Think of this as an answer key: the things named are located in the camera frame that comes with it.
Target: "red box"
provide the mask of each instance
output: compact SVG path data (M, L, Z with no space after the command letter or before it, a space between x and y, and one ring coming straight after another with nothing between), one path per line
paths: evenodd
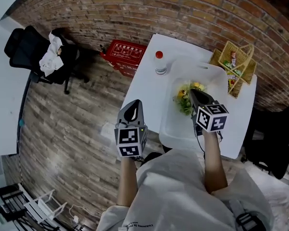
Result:
M124 76L133 77L146 48L145 45L115 39L107 53L101 51L100 55Z

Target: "floor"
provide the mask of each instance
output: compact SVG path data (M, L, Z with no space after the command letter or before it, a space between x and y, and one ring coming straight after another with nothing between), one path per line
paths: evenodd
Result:
M98 55L83 62L81 70L90 81L72 79L69 95L63 86L31 83L20 154L3 157L3 165L8 184L23 182L33 196L55 189L57 200L68 202L60 220L73 227L77 215L85 231L96 230L102 212L116 202L120 162L113 129L131 78ZM162 149L158 134L149 132L145 154L152 151ZM199 160L204 165L203 154ZM287 184L239 160L224 158L223 166L229 181L245 167L272 206L274 230L289 230Z

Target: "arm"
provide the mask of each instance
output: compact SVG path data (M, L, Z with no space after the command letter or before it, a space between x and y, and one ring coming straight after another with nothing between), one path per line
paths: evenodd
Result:
M138 192L136 166L129 157L121 160L120 184L117 205L130 207Z
M205 144L205 187L208 193L228 186L222 165L221 151L215 132L202 131Z

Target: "red bottle cap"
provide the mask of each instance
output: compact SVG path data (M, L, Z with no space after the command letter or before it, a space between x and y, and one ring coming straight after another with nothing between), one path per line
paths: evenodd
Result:
M156 58L161 59L161 58L163 58L163 52L157 51L157 52L155 53L155 56L156 56Z

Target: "white shirt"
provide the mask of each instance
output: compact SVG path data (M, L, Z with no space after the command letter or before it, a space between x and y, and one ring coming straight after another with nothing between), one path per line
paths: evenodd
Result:
M45 77L63 66L61 57L57 55L58 50L62 46L61 39L50 33L49 41L50 45L47 49L47 52L39 62L40 69L45 73Z
M222 202L232 198L248 211L260 213L268 229L273 224L268 202L245 170L227 188L208 194L192 150L172 149L147 162L138 169L137 182L131 207L110 207L97 231L233 231L236 220Z

